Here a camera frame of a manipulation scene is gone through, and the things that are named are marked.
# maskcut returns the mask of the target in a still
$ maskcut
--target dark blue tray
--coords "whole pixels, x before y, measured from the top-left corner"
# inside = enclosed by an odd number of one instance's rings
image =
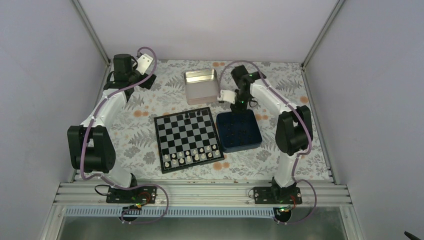
[[[224,153],[255,149],[262,143],[255,114],[248,109],[243,113],[224,112],[216,116],[216,128]]]

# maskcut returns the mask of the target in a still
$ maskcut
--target cable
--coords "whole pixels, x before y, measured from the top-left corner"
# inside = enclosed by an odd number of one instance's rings
[[[99,185],[96,185],[96,186],[94,187],[94,191],[95,191],[98,195],[100,195],[100,196],[107,196],[107,194],[104,194],[104,193],[99,192],[99,191],[97,190],[97,187],[110,187],[109,185],[106,185],[106,184],[99,184]]]
[[[254,107],[256,107],[258,105],[258,101],[256,101],[256,100],[250,100],[249,101],[249,106],[251,107],[251,108],[254,108]]]
[[[140,193],[138,194],[138,196],[141,196],[141,195],[147,196],[147,197],[146,197],[146,204],[145,204],[145,205],[147,205],[147,204],[150,202],[150,198],[151,198],[152,196],[150,195],[150,193],[148,193],[148,192],[146,192],[146,191],[140,192]]]
[[[297,206],[297,204],[296,204],[296,198],[294,196],[292,196],[292,195],[290,195],[290,198],[291,198],[291,200],[293,200],[293,208],[292,209],[295,209],[296,206]]]
[[[146,186],[154,186],[154,187],[157,187],[157,188],[159,188],[159,189],[161,189],[163,191],[163,193],[165,194],[165,197],[166,197],[166,208],[165,208],[165,211],[163,212],[163,214],[161,216],[159,216],[158,218],[154,219],[154,220],[144,221],[144,222],[136,222],[135,224],[150,224],[150,223],[154,223],[156,221],[159,221],[161,218],[163,218],[165,216],[165,214],[167,214],[168,208],[170,206],[170,201],[169,201],[169,197],[168,197],[168,194],[165,191],[165,189],[163,187],[157,185],[157,184],[154,184],[154,183],[141,184],[141,185],[137,185],[137,186],[133,186],[133,187],[123,187],[123,186],[116,185],[114,182],[112,182],[111,180],[109,180],[107,177],[105,177],[103,174],[100,174],[100,173],[95,173],[95,174],[93,174],[91,176],[86,177],[86,175],[84,173],[84,161],[86,159],[86,150],[87,150],[87,143],[88,143],[88,139],[89,139],[89,132],[90,132],[90,129],[92,128],[92,126],[94,124],[94,121],[95,121],[97,115],[99,114],[99,111],[102,108],[102,106],[113,95],[118,94],[118,93],[121,93],[121,92],[126,91],[128,89],[132,89],[135,86],[138,86],[140,84],[143,84],[144,82],[146,82],[147,80],[149,80],[150,77],[155,72],[156,67],[158,65],[158,59],[156,57],[156,53],[150,47],[143,46],[143,47],[140,47],[137,50],[137,54],[139,54],[140,51],[141,50],[144,50],[144,49],[149,50],[153,54],[153,57],[154,57],[153,69],[151,70],[150,74],[145,79],[143,79],[143,80],[141,80],[141,81],[139,81],[137,83],[134,83],[132,85],[126,86],[124,88],[118,89],[118,90],[112,92],[111,94],[109,94],[107,97],[103,98],[103,100],[99,102],[99,104],[97,105],[97,107],[94,110],[93,116],[92,116],[92,118],[91,118],[91,120],[90,120],[90,122],[89,122],[89,124],[87,126],[87,129],[85,130],[85,133],[84,133],[84,139],[83,139],[83,142],[82,142],[82,149],[81,149],[81,160],[80,160],[80,163],[79,163],[79,172],[80,172],[79,174],[80,174],[81,178],[83,180],[85,180],[85,181],[90,180],[90,179],[92,179],[94,177],[100,177],[104,182],[106,182],[107,184],[111,185],[113,188],[116,188],[116,189],[121,189],[121,190],[127,190],[127,191],[129,191],[129,190],[134,190],[134,189],[138,189],[138,188],[142,188],[142,187],[146,187]]]
[[[264,75],[262,75],[262,72],[261,72],[261,70],[259,69],[259,67],[256,65],[256,64],[254,64],[252,61],[246,61],[246,60],[238,60],[238,61],[233,61],[233,62],[231,62],[231,63],[229,63],[229,64],[227,64],[225,67],[224,67],[224,69],[221,71],[221,73],[219,74],[219,80],[218,80],[218,88],[219,88],[219,91],[218,91],[218,96],[219,97],[221,97],[221,80],[222,80],[222,78],[223,78],[223,75],[224,75],[224,72],[225,72],[225,70],[226,69],[228,69],[231,65],[233,65],[233,64],[237,64],[237,63],[248,63],[248,64],[251,64],[251,65],[253,65],[255,68],[256,68],[256,70],[257,70],[257,72],[259,73],[259,76],[260,76],[260,79],[262,80],[262,82],[263,82],[263,84],[277,97],[277,98],[279,98],[285,105],[287,105],[287,107],[288,108],[290,108],[290,110],[294,113],[294,115],[296,116],[296,118],[299,120],[299,123],[302,125],[302,128],[303,128],[303,130],[305,131],[305,133],[306,133],[306,137],[307,137],[307,151],[306,152],[299,152],[299,153],[297,153],[297,155],[296,155],[296,159],[294,160],[294,164],[293,164],[293,168],[291,169],[291,179],[293,179],[293,181],[295,182],[295,183],[299,183],[299,182],[305,182],[305,183],[307,183],[309,186],[310,186],[310,188],[312,189],[312,191],[313,191],[313,196],[314,196],[314,199],[315,199],[315,201],[314,201],[314,203],[313,203],[313,207],[312,207],[312,211],[306,216],[306,217],[304,217],[304,218],[302,218],[301,220],[299,220],[299,221],[295,221],[295,222],[290,222],[290,223],[287,223],[287,222],[285,222],[284,224],[285,225],[293,225],[293,224],[298,224],[298,223],[301,223],[301,222],[303,222],[303,221],[305,221],[305,220],[307,220],[308,218],[310,218],[311,216],[312,216],[312,214],[315,212],[315,210],[316,210],[316,208],[317,208],[317,192],[315,191],[315,188],[312,186],[312,184],[309,182],[309,181],[307,181],[307,180],[305,180],[305,179],[299,179],[299,180],[297,180],[296,178],[295,178],[295,172],[296,172],[296,167],[297,167],[297,165],[298,165],[298,162],[299,162],[299,158],[301,157],[301,156],[303,156],[303,155],[308,155],[308,154],[310,154],[311,153],[311,150],[312,150],[312,138],[311,138],[311,135],[309,134],[309,131],[308,131],[308,128],[306,127],[306,124],[304,123],[304,121],[302,120],[302,118],[301,118],[301,116],[299,115],[299,113],[296,111],[296,109],[292,106],[292,105],[290,105],[289,104],[289,102],[286,100],[286,99],[284,99],[284,97],[282,97],[277,91],[275,91],[273,88],[272,88],[272,86],[271,85],[269,85],[268,83],[267,83],[267,81],[265,80],[265,78],[264,78]]]
[[[253,196],[253,197],[251,197],[251,191],[253,190],[253,188],[252,189],[250,189],[248,192],[247,192],[247,196],[249,197],[249,198],[251,198],[251,199],[255,199],[255,196]]]

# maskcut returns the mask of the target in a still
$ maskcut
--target black and white chessboard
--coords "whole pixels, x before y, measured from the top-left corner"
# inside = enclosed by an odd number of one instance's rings
[[[209,107],[154,118],[162,173],[224,159]]]

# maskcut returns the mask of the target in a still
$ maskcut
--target metal extrusion bar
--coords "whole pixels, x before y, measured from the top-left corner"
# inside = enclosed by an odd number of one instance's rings
[[[321,40],[327,33],[327,30],[333,23],[334,19],[336,18],[337,14],[339,13],[340,9],[342,8],[343,4],[346,0],[338,0],[337,3],[334,5],[334,8],[332,9],[330,15],[327,18],[327,21],[325,22],[324,26],[322,27],[321,31],[319,32],[318,36],[315,39],[315,42],[313,42],[312,47],[310,48],[309,52],[306,55],[305,60],[303,61],[302,66],[306,68],[309,61],[311,60],[312,56],[315,53],[315,50],[317,50],[318,45],[320,45]]]
[[[109,58],[106,54],[105,48],[102,45],[102,42],[100,41],[99,37],[96,34],[96,31],[93,28],[93,25],[91,24],[86,12],[83,9],[83,6],[81,5],[79,0],[71,0],[73,3],[76,11],[78,12],[79,16],[81,17],[82,22],[85,25],[85,28],[88,31],[88,34],[90,35],[91,39],[94,42],[95,47],[97,48],[98,52],[100,53],[101,57],[103,58],[104,62],[108,65],[109,64]]]
[[[40,240],[56,240],[66,213],[66,206],[51,206]]]
[[[139,180],[139,183],[148,183],[150,180]],[[109,204],[106,197],[98,195],[94,187],[101,184],[100,180],[87,182],[75,181],[61,183],[54,205],[65,206],[127,206],[128,204]],[[171,207],[283,207],[278,204],[255,205],[255,201],[248,197],[253,187],[268,187],[267,181],[249,183],[188,183],[169,180],[155,180],[154,183],[162,186],[169,196]],[[317,193],[318,207],[351,206],[352,201],[345,185],[334,185],[331,182],[315,182],[312,184]],[[303,204],[298,207],[311,207],[314,204],[314,195],[311,188],[304,183],[297,185],[302,193]],[[107,187],[98,187],[101,193],[107,193]],[[158,189],[156,203],[151,207],[165,207],[166,198]]]
[[[335,184],[338,184],[340,181],[337,178],[338,177],[337,170],[335,169],[335,166],[332,165],[331,159],[329,157],[329,152],[328,152],[328,149],[327,149],[326,141],[324,139],[321,124],[320,124],[320,121],[318,119],[317,109],[315,108],[314,98],[312,96],[311,89],[309,87],[308,78],[307,78],[307,75],[306,75],[304,70],[302,70],[301,73],[302,73],[303,83],[304,83],[304,86],[305,86],[305,89],[306,89],[306,94],[307,94],[307,97],[309,98],[309,105],[310,105],[310,109],[311,109],[311,112],[312,112],[313,121],[315,122],[315,127],[316,127],[316,131],[318,133],[319,142],[321,143],[322,154],[324,155],[324,160],[325,160],[325,163],[327,164],[327,167],[329,167],[328,175],[330,176],[330,179],[332,179],[332,181]]]
[[[348,240],[364,240],[353,206],[340,207],[341,219]]]

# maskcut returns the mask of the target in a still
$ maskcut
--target robotic arm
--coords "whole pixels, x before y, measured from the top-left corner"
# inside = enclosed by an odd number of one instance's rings
[[[271,91],[272,86],[262,73],[248,73],[244,65],[237,66],[231,71],[231,76],[237,85],[235,91],[221,90],[219,101],[230,102],[232,112],[241,113],[247,109],[249,102],[255,98],[264,105],[274,116],[278,117],[275,132],[275,142],[281,151],[278,169],[272,178],[271,191],[277,202],[287,199],[295,190],[296,182],[292,178],[292,169],[295,163],[295,153],[308,148],[308,137],[289,105],[296,110],[305,123],[312,139],[311,111],[306,106],[297,106],[294,103],[281,101]]]
[[[116,90],[123,89],[145,79],[148,74],[146,70],[153,62],[153,58],[147,54],[135,59],[129,54],[117,54],[113,58],[114,71],[107,76],[106,84],[103,88],[102,97],[107,98]],[[156,76],[152,75],[149,80],[139,85],[142,88],[150,89]],[[127,104],[134,89],[119,92],[107,99],[94,118],[93,112],[78,126],[70,126],[67,131],[69,152],[72,167],[80,169],[82,146],[87,127],[92,119],[95,119],[90,132],[88,133],[88,146],[85,151],[84,172],[88,175],[100,173],[110,179],[115,184],[124,188],[134,187],[137,180],[131,173],[123,169],[119,164],[115,164],[116,153],[108,131],[112,126],[117,114]]]

